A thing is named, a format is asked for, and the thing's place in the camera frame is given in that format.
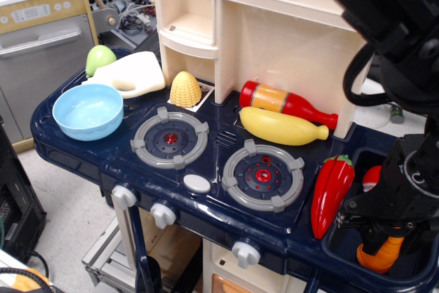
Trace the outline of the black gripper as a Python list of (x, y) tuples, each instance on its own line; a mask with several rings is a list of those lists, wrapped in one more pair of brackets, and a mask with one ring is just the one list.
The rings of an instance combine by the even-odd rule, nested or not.
[(402, 268), (435, 268), (438, 256), (438, 133), (396, 138), (354, 132), (344, 150), (365, 174), (380, 165), (378, 183), (368, 192), (350, 192), (338, 216), (342, 228), (358, 228), (360, 251), (375, 256), (389, 236), (407, 236)]

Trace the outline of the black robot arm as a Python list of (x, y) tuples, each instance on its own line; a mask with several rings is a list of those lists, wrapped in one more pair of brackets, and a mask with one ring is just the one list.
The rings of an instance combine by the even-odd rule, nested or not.
[(358, 262), (384, 273), (402, 250), (438, 230), (438, 7), (426, 0), (337, 0), (365, 39), (343, 89), (358, 106), (394, 102), (427, 118), (422, 135), (398, 139), (364, 192), (346, 201), (359, 219)]

